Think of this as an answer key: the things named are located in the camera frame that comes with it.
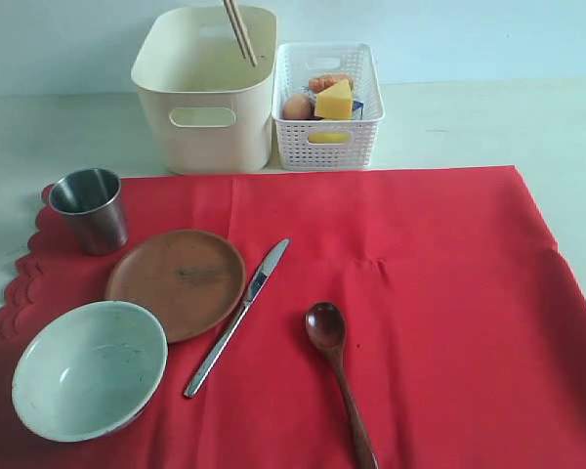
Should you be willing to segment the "stainless steel table knife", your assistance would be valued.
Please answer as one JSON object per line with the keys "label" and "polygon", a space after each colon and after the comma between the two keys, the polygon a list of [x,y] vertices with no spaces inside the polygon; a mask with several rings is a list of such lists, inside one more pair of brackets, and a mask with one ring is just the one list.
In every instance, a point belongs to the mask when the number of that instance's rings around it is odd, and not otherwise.
{"label": "stainless steel table knife", "polygon": [[218,341],[214,344],[200,367],[197,369],[191,380],[188,382],[187,387],[183,392],[185,398],[193,398],[207,379],[211,370],[217,363],[222,352],[229,344],[234,333],[238,329],[240,323],[244,319],[247,312],[255,302],[256,298],[263,289],[265,283],[275,270],[284,252],[286,251],[290,243],[289,238],[282,239],[276,244],[271,251],[266,255],[254,275],[252,276],[247,289],[243,295],[242,300],[239,303],[238,308],[233,314],[230,323],[226,326],[223,333],[221,334]]}

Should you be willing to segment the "brown egg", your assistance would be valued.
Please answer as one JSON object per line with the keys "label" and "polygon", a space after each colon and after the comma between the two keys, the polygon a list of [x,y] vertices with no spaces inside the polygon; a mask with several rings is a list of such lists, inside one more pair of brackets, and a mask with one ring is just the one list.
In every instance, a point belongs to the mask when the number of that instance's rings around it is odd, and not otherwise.
{"label": "brown egg", "polygon": [[282,108],[284,120],[311,120],[313,116],[313,101],[305,94],[291,95]]}

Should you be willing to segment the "brown wooden plate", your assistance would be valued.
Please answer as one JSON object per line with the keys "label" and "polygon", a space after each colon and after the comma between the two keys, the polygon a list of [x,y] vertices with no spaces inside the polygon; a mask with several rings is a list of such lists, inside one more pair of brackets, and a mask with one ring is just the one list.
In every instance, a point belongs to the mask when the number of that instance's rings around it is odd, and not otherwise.
{"label": "brown wooden plate", "polygon": [[233,244],[185,229],[155,235],[127,252],[109,276],[105,299],[147,309],[167,341],[177,343],[226,319],[245,284],[245,263]]}

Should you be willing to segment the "pale green ceramic bowl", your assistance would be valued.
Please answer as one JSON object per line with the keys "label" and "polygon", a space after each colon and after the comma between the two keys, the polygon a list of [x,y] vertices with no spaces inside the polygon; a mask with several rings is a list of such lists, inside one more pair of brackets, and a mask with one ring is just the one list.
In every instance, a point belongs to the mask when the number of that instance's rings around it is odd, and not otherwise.
{"label": "pale green ceramic bowl", "polygon": [[135,420],[157,390],[168,343],[160,321],[124,301],[75,308],[27,345],[12,378],[21,423],[50,441],[75,443]]}

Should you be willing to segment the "small milk carton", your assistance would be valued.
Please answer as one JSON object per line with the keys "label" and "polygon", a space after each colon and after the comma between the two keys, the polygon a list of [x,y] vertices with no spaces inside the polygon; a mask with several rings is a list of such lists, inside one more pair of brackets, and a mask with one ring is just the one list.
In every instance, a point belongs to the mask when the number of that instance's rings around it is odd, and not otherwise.
{"label": "small milk carton", "polygon": [[361,120],[363,117],[364,104],[353,100],[351,120]]}

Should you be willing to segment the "yellow cheese wedge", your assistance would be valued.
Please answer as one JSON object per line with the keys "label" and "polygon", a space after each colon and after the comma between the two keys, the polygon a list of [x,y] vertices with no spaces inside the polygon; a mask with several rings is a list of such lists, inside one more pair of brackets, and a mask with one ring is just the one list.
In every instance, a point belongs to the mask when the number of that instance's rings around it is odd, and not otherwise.
{"label": "yellow cheese wedge", "polygon": [[327,120],[350,120],[353,105],[350,83],[342,79],[315,96],[314,115]]}

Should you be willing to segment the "stainless steel cup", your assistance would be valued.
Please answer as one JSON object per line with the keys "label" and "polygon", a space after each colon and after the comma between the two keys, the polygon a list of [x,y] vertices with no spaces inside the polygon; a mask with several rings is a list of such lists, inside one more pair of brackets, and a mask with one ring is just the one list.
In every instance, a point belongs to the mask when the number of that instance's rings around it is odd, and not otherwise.
{"label": "stainless steel cup", "polygon": [[59,179],[50,189],[50,207],[67,220],[82,249],[107,255],[128,241],[122,183],[103,168],[80,169]]}

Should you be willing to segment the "white perforated plastic basket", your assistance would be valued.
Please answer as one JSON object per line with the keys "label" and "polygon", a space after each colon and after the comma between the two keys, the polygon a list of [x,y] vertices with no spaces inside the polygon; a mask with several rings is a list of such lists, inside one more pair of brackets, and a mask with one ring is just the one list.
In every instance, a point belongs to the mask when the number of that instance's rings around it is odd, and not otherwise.
{"label": "white perforated plastic basket", "polygon": [[[282,108],[294,94],[316,93],[310,78],[326,73],[348,74],[355,81],[353,99],[364,104],[361,120],[284,120]],[[282,166],[287,170],[364,169],[370,163],[384,106],[371,48],[362,43],[288,43],[278,47],[272,97],[272,120]],[[346,133],[347,143],[314,145],[312,133]]]}

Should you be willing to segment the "yellow lemon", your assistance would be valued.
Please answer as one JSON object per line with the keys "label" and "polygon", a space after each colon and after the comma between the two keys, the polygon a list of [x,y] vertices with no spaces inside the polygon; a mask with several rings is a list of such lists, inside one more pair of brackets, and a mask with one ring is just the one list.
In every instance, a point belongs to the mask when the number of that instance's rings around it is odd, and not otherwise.
{"label": "yellow lemon", "polygon": [[340,145],[349,139],[346,133],[312,133],[308,136],[308,142],[314,145]]}

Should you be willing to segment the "wooden chopstick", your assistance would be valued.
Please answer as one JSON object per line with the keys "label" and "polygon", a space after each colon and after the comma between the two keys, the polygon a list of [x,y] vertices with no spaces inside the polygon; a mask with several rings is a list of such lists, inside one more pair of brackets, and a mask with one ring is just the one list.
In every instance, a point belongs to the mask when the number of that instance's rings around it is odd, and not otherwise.
{"label": "wooden chopstick", "polygon": [[230,0],[224,0],[223,3],[224,3],[224,7],[226,9],[226,12],[228,14],[230,25],[233,30],[234,36],[235,36],[236,41],[239,45],[241,55],[245,60],[249,61],[248,56],[247,56],[247,51],[245,49],[244,43],[241,38],[240,29],[238,28],[238,26],[235,22],[235,18],[234,18],[233,12],[232,12]]}
{"label": "wooden chopstick", "polygon": [[236,22],[238,28],[240,29],[241,38],[244,43],[245,49],[247,51],[248,59],[249,59],[250,63],[254,67],[256,67],[258,65],[258,61],[257,61],[255,52],[253,50],[253,46],[250,41],[250,37],[249,37],[247,27],[245,25],[245,21],[243,20],[243,17],[240,14],[240,10],[239,10],[239,7],[237,6],[236,1],[230,0],[230,4],[231,4],[232,12],[233,12],[233,15],[235,18],[235,22]]}

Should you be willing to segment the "dark wooden spoon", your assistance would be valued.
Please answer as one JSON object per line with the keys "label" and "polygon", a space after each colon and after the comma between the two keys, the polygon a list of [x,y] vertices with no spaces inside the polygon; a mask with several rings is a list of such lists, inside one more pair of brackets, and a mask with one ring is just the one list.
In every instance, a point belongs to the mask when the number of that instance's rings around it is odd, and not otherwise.
{"label": "dark wooden spoon", "polygon": [[341,311],[330,302],[312,305],[305,315],[309,340],[322,354],[335,373],[344,406],[349,417],[353,446],[359,468],[378,468],[378,461],[366,427],[358,411],[344,369],[346,322]]}

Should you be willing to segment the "fried chicken piece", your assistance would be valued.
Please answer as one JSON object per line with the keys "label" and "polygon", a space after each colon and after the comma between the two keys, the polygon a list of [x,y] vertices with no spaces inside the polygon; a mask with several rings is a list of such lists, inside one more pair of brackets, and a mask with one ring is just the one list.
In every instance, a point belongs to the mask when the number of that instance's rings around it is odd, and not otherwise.
{"label": "fried chicken piece", "polygon": [[308,81],[308,88],[313,93],[318,94],[318,93],[334,86],[335,84],[343,81],[343,80],[345,80],[349,84],[349,87],[351,90],[354,89],[354,87],[355,87],[354,79],[351,76],[349,76],[348,74],[338,74],[338,73],[326,73],[326,74],[321,74],[320,76],[310,78]]}

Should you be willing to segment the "cream plastic bin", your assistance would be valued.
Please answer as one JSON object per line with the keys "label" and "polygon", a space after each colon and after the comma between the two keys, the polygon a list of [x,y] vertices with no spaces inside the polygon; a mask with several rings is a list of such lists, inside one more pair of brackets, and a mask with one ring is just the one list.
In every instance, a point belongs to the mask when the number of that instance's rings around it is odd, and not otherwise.
{"label": "cream plastic bin", "polygon": [[131,78],[172,172],[248,173],[270,159],[277,19],[259,7],[239,10],[254,64],[222,5],[163,13],[136,56]]}

